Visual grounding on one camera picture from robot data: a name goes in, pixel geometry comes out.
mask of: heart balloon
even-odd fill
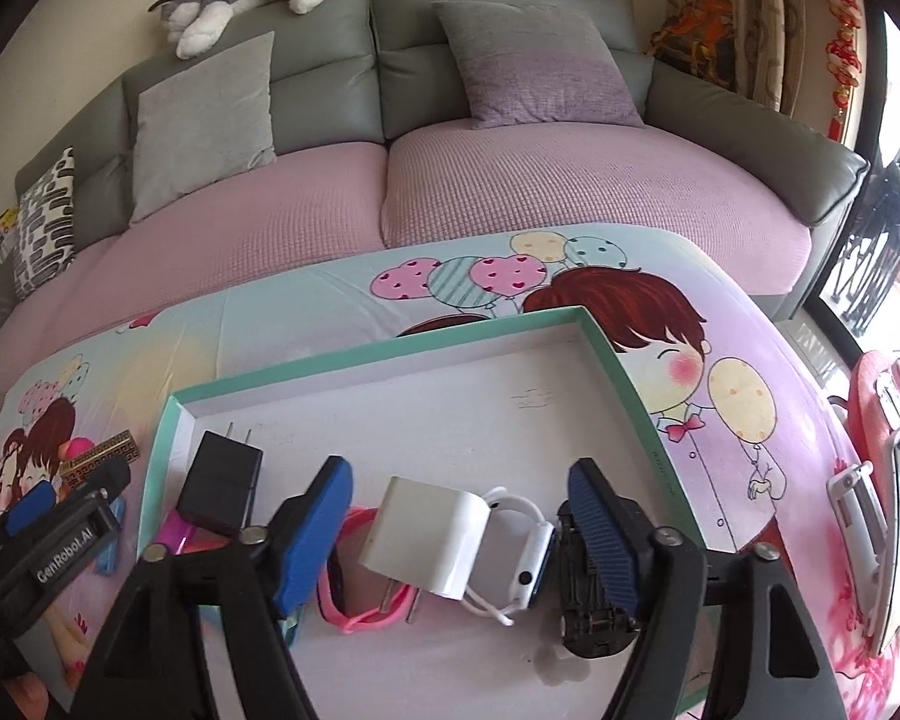
[[[403,265],[391,268],[378,275],[370,283],[370,293],[384,300],[412,300],[429,298],[427,279],[440,264],[433,257],[419,257],[407,260]]]
[[[470,278],[486,292],[513,298],[540,286],[547,278],[547,269],[536,257],[513,254],[478,261],[470,269]]]

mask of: sofa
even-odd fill
[[[12,265],[0,268],[0,408],[31,365],[143,314],[312,263],[512,229],[664,228],[772,319],[794,312],[865,160],[642,55],[631,0],[474,1],[588,11],[646,127],[475,130],[433,1],[326,0],[303,17],[275,2],[232,20],[206,55],[184,62],[168,47],[87,103],[16,176],[21,193],[74,148],[77,256],[22,302]],[[131,226],[141,92],[270,31],[276,162]]]

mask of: blue object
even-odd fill
[[[283,552],[280,586],[274,595],[280,616],[290,616],[313,595],[352,499],[351,465],[342,457],[327,458],[299,500],[301,521]]]
[[[4,526],[7,536],[16,536],[55,505],[56,490],[53,489],[53,485],[46,480],[40,482],[7,512],[7,523]]]
[[[124,526],[124,513],[127,511],[127,503],[124,498],[119,497],[113,503],[110,504],[110,511],[113,512],[113,517],[116,518],[117,524],[122,528]],[[112,544],[108,544],[106,549],[101,552],[97,557],[97,562],[94,564],[94,573],[100,574],[101,576],[111,576],[117,571],[117,548],[120,546],[120,533],[117,533],[117,541],[114,541]]]
[[[570,469],[567,493],[570,512],[583,535],[604,594],[611,603],[635,616],[640,598],[636,555],[580,463]]]

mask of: patterned throw pillow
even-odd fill
[[[23,300],[70,264],[74,256],[74,150],[66,148],[53,167],[20,199],[13,283]]]

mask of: sofa cushion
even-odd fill
[[[0,328],[0,408],[7,391],[27,368],[61,348],[48,342],[48,329],[55,320],[71,314],[74,295],[116,240],[107,238],[79,252],[66,271],[19,303],[7,317]]]
[[[553,5],[434,2],[477,129],[533,122],[643,127],[588,13]]]
[[[133,218],[276,160],[269,114],[274,33],[213,55],[140,94]]]
[[[60,274],[74,256],[74,150],[64,148],[20,196],[13,281],[23,300]]]
[[[74,251],[120,235],[132,215],[127,155],[117,154],[74,190]]]
[[[757,176],[810,227],[845,213],[869,168],[806,124],[662,62],[653,65],[645,120]]]
[[[386,150],[340,143],[279,157],[178,199],[77,255],[0,331],[0,408],[53,352],[184,300],[384,248]]]
[[[194,59],[180,61],[166,47],[122,77],[131,133],[145,89],[267,32],[274,33],[271,117],[277,154],[329,143],[383,143],[370,0],[325,0],[306,16],[276,1],[235,16],[220,40]]]
[[[370,0],[379,50],[384,133],[389,139],[427,124],[469,116],[463,83],[433,9],[434,1]],[[639,53],[631,0],[476,1],[560,5],[586,11],[613,50],[637,111],[643,112],[653,60]]]
[[[653,127],[444,122],[391,150],[388,247],[587,221],[684,235],[751,295],[788,293],[810,252],[807,228],[756,178]]]

